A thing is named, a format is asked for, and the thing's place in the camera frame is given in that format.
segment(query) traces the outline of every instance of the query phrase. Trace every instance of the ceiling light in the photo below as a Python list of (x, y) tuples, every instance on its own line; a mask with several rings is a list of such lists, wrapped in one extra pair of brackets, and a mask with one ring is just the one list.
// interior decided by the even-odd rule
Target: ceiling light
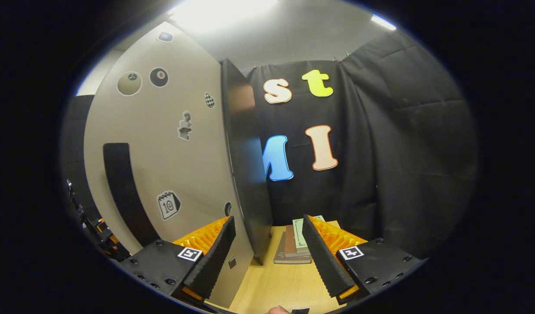
[(391, 30), (391, 31), (394, 31), (396, 29), (395, 26), (393, 26), (393, 24), (389, 23), (387, 20), (384, 20), (383, 18), (377, 16), (376, 14), (374, 14), (371, 18), (371, 20), (373, 22), (376, 22), (377, 24), (380, 24), (381, 26), (384, 26), (385, 28), (387, 28), (388, 30)]
[(168, 16), (191, 31), (214, 30), (255, 16), (277, 0), (187, 0), (168, 11)]

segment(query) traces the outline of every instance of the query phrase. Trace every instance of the ceiling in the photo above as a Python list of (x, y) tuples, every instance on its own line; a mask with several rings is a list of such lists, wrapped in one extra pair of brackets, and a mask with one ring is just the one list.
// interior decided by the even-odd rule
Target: ceiling
[(200, 32), (158, 16), (116, 47), (126, 51), (162, 22), (180, 28), (215, 59), (229, 58), (243, 73), (254, 65), (299, 60), (341, 60), (388, 30), (371, 22), (372, 12), (341, 0), (278, 0), (266, 12)]

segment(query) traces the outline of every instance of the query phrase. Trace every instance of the screw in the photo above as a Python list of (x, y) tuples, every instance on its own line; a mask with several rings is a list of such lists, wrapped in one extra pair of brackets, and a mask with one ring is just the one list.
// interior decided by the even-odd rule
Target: screw
[(365, 284), (371, 284), (371, 283), (375, 282), (376, 280), (378, 280), (378, 277), (366, 278), (365, 279)]

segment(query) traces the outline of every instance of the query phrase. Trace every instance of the book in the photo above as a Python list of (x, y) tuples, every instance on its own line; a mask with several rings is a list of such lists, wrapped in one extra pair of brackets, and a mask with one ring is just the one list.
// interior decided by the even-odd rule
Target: book
[(297, 256), (297, 257), (292, 257), (292, 258), (285, 257), (285, 234), (286, 234), (286, 231), (283, 231), (283, 236), (281, 236), (281, 240), (279, 241), (279, 247), (277, 248), (277, 252), (275, 253), (273, 262), (275, 264), (309, 264), (311, 263), (312, 257), (310, 255)]
[[(324, 218), (319, 216), (314, 216), (314, 218), (320, 219), (321, 221), (325, 221)], [(302, 226), (303, 226), (303, 218), (301, 219), (293, 219), (293, 229), (295, 233), (295, 245), (296, 245), (296, 252), (306, 252), (308, 251), (308, 245), (306, 243), (306, 240), (304, 240), (304, 236), (302, 235)]]
[(293, 225), (287, 225), (285, 235), (285, 257), (293, 258), (299, 256), (310, 256), (310, 251), (297, 252), (295, 245), (295, 231)]

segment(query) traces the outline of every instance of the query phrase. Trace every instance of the black curtain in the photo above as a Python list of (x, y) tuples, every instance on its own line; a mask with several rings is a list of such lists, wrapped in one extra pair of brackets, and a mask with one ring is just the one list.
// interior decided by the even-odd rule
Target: black curtain
[[(301, 77), (317, 69), (334, 93), (316, 97)], [(270, 104), (263, 83), (284, 78), (293, 98)], [(477, 140), (454, 79), (399, 31), (365, 44), (341, 62), (300, 61), (253, 69), (262, 149), (286, 135), (288, 181), (267, 179), (276, 225), (303, 213), (337, 219), (364, 239), (384, 236), (425, 258), (463, 216), (477, 178)], [(312, 169), (305, 129), (329, 125), (339, 164)]]

